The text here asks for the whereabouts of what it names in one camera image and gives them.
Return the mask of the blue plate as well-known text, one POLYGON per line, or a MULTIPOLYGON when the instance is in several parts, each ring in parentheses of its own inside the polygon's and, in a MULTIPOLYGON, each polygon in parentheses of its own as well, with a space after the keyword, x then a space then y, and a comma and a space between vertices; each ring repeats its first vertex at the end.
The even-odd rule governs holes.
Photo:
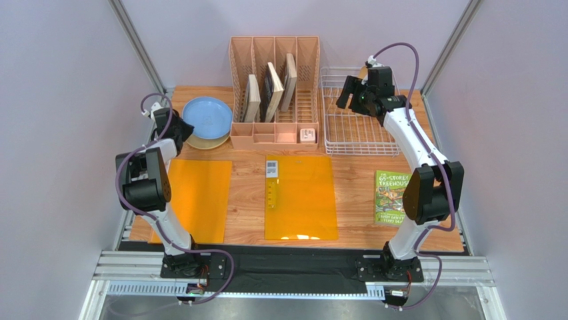
POLYGON ((194 127, 192 135, 206 140, 218 139, 230 132, 233 112, 221 100, 198 97, 184 106, 181 117, 194 127))

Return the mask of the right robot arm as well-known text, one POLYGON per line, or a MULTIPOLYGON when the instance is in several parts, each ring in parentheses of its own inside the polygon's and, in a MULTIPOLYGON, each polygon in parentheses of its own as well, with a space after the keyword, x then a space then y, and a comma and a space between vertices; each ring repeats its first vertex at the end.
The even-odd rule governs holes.
POLYGON ((410 100, 395 93, 390 67, 366 67, 367 75, 348 76, 336 105, 378 120, 396 140, 410 169, 403 193, 405 218, 386 242, 377 264, 389 280, 405 278, 419 262, 419 248, 440 222, 454 216, 459 206, 465 170, 440 153, 420 126, 410 100))

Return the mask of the yellow bear plate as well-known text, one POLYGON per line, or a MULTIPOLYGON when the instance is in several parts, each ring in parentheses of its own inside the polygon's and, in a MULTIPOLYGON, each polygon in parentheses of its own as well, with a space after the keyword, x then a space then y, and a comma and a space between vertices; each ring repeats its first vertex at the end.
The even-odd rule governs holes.
POLYGON ((224 136, 216 139, 204 139, 197 137, 196 135, 192 135, 186 140, 186 144, 199 150, 211 150, 220 147, 228 139, 229 134, 225 134, 224 136))

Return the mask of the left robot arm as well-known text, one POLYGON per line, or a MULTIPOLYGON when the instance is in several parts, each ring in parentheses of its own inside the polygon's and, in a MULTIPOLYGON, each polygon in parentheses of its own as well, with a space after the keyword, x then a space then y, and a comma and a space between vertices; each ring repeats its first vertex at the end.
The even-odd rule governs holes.
POLYGON ((184 123, 176 110, 158 105, 149 115, 160 139, 131 157, 127 153, 115 156, 119 201, 125 209, 134 207, 135 214, 142 216, 161 240, 165 251, 162 276, 204 277, 207 266, 194 252, 193 237, 181 226, 169 204, 172 190, 167 166, 180 154, 193 126, 184 123))

